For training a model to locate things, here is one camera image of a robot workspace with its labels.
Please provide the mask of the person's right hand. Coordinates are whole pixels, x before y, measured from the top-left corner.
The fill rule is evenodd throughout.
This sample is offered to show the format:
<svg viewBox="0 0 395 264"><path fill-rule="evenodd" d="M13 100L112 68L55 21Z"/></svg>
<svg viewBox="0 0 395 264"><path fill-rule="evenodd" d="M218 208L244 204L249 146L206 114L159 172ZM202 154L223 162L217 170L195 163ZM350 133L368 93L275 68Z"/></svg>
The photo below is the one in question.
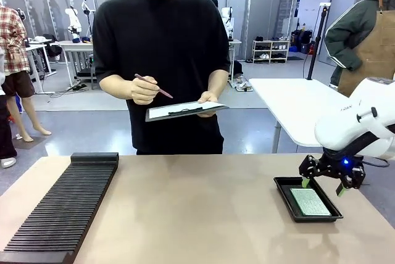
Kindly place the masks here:
<svg viewBox="0 0 395 264"><path fill-rule="evenodd" d="M138 105L149 105L159 93L157 81L151 76L136 77L131 82L131 98Z"/></svg>

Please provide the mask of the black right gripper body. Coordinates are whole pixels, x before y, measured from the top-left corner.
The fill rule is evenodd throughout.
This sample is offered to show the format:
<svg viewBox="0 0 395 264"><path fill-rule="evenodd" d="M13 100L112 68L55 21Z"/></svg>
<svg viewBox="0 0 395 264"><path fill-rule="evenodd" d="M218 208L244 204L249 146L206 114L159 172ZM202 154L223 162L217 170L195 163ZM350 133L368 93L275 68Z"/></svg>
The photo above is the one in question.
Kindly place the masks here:
<svg viewBox="0 0 395 264"><path fill-rule="evenodd" d="M335 159L324 153L319 159L320 169L326 170L327 176L339 178L341 171L348 171L354 167L364 167L363 158L359 156L345 155Z"/></svg>

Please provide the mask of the person's left hand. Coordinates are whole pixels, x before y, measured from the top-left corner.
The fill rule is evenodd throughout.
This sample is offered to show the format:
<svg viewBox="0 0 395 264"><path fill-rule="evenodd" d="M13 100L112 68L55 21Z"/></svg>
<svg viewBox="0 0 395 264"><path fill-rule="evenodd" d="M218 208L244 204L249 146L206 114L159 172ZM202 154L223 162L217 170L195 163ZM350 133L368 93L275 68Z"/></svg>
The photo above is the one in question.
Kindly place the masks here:
<svg viewBox="0 0 395 264"><path fill-rule="evenodd" d="M217 95L212 91L205 91L202 93L201 97L198 100L198 103L203 104L205 102L218 102ZM198 116L201 118L209 118L216 114L216 112L204 112L199 113Z"/></svg>

